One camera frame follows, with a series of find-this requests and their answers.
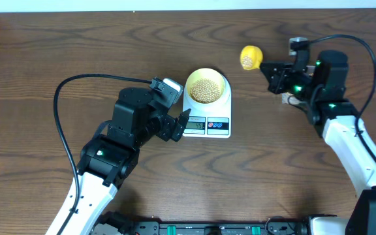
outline white wall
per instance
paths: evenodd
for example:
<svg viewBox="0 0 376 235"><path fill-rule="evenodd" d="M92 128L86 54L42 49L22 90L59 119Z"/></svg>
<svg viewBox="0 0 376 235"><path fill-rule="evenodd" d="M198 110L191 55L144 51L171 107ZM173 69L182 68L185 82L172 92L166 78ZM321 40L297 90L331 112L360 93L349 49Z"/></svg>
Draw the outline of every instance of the white wall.
<svg viewBox="0 0 376 235"><path fill-rule="evenodd" d="M0 0L0 12L376 8L376 0Z"/></svg>

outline brown wooden surface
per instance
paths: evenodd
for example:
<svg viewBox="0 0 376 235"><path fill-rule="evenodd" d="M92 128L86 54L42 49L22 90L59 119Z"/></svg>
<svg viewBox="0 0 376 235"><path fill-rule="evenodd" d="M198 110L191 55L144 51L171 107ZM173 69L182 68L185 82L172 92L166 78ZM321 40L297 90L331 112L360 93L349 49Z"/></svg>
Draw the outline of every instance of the brown wooden surface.
<svg viewBox="0 0 376 235"><path fill-rule="evenodd" d="M290 37L334 33L362 37L376 53L376 10L0 14L0 234L43 234L61 207L72 173L52 98L63 79L88 72L184 84L195 69L215 67L232 84L232 136L153 138L109 210L164 221L350 216L355 191L334 152L304 114L267 92L258 70L239 64L248 44L282 61ZM372 81L365 49L347 40L312 49L313 58L323 49L349 55L347 96L360 107ZM129 86L139 85L88 79L65 86L60 117L76 161ZM171 114L179 112L181 102ZM376 95L364 121L376 143Z"/></svg>

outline wooden table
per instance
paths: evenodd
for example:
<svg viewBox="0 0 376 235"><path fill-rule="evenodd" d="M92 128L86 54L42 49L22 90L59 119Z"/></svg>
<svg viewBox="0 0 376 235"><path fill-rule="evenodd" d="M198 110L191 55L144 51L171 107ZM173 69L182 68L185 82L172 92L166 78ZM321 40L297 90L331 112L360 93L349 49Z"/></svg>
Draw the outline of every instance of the wooden table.
<svg viewBox="0 0 376 235"><path fill-rule="evenodd" d="M163 221L350 216L355 190L335 153L303 113L266 90L260 71L239 63L248 44L266 60L286 61L289 38L334 33L362 37L376 53L376 9L0 14L0 234L43 234L62 205L72 173L53 94L63 79L91 72L184 84L195 69L215 67L232 84L232 136L153 138L109 210ZM312 47L313 62L325 49L349 56L347 96L361 107L372 84L368 53L337 39ZM76 162L129 86L144 85L65 86L59 113ZM171 114L179 112L181 102ZM376 143L376 94L363 118Z"/></svg>

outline green connector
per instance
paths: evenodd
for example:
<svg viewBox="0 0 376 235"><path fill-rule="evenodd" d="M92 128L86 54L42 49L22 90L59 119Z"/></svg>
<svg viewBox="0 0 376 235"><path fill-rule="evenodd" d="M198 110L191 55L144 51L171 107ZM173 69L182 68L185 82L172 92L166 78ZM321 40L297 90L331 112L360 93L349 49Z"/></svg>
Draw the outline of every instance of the green connector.
<svg viewBox="0 0 376 235"><path fill-rule="evenodd" d="M173 225L168 226L168 235L176 235L176 226L173 226Z"/></svg>
<svg viewBox="0 0 376 235"><path fill-rule="evenodd" d="M260 235L260 227L253 226L252 227L252 235Z"/></svg>

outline scale platform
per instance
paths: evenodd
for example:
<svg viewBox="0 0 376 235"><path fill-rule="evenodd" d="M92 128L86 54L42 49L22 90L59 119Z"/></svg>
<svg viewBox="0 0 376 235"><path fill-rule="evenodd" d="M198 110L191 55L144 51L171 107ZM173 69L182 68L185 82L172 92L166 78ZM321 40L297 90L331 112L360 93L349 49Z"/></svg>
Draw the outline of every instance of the scale platform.
<svg viewBox="0 0 376 235"><path fill-rule="evenodd" d="M201 104L194 101L189 95L189 89L191 84L189 83L192 75L196 72L203 72L201 75L207 76L212 73L216 76L217 73L222 79L224 84L223 94L218 100L209 104ZM228 138L231 135L232 130L232 92L230 84L227 79L212 69L199 69L192 73L188 78L187 84L184 88L183 94L183 111L191 109L189 114L189 121L187 127L184 130L183 135L186 137L206 137L206 138Z"/></svg>

